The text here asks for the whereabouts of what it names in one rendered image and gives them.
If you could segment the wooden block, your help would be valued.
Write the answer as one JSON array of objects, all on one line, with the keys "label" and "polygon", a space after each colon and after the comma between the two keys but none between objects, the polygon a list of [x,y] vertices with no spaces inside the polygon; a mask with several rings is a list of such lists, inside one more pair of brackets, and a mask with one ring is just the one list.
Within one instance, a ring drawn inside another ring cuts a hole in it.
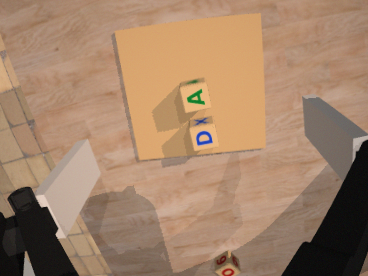
[{"label": "wooden block", "polygon": [[189,133],[194,151],[216,148],[219,146],[213,116],[190,120]]},{"label": "wooden block", "polygon": [[185,113],[211,108],[205,77],[181,82],[179,91]]},{"label": "wooden block", "polygon": [[215,272],[220,276],[236,276],[241,273],[239,259],[229,250],[214,258]]}]

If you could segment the orange flat mat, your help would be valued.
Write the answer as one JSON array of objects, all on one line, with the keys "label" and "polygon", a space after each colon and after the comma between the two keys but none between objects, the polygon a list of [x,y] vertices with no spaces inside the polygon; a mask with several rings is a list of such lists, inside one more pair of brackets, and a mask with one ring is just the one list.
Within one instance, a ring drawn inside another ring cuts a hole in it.
[{"label": "orange flat mat", "polygon": [[[115,31],[139,160],[266,148],[261,13]],[[205,77],[211,108],[185,113],[181,82]],[[193,151],[213,116],[219,147]]]}]

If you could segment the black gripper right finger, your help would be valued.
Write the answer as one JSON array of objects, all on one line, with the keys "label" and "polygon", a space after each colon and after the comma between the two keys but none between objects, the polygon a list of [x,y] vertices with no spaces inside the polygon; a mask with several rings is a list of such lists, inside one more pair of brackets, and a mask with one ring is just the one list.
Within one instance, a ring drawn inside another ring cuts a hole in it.
[{"label": "black gripper right finger", "polygon": [[368,133],[315,94],[302,101],[305,136],[344,182],[281,276],[359,276],[368,253]]}]

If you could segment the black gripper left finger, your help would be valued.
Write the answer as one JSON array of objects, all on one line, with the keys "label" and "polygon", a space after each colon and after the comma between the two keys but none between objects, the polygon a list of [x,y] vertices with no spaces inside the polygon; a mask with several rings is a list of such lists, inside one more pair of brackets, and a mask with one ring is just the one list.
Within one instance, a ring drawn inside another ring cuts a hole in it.
[{"label": "black gripper left finger", "polygon": [[67,237],[100,174],[84,139],[34,193],[22,187],[9,195],[15,215],[0,212],[0,276],[23,276],[25,251],[35,276],[78,276],[58,239]]}]

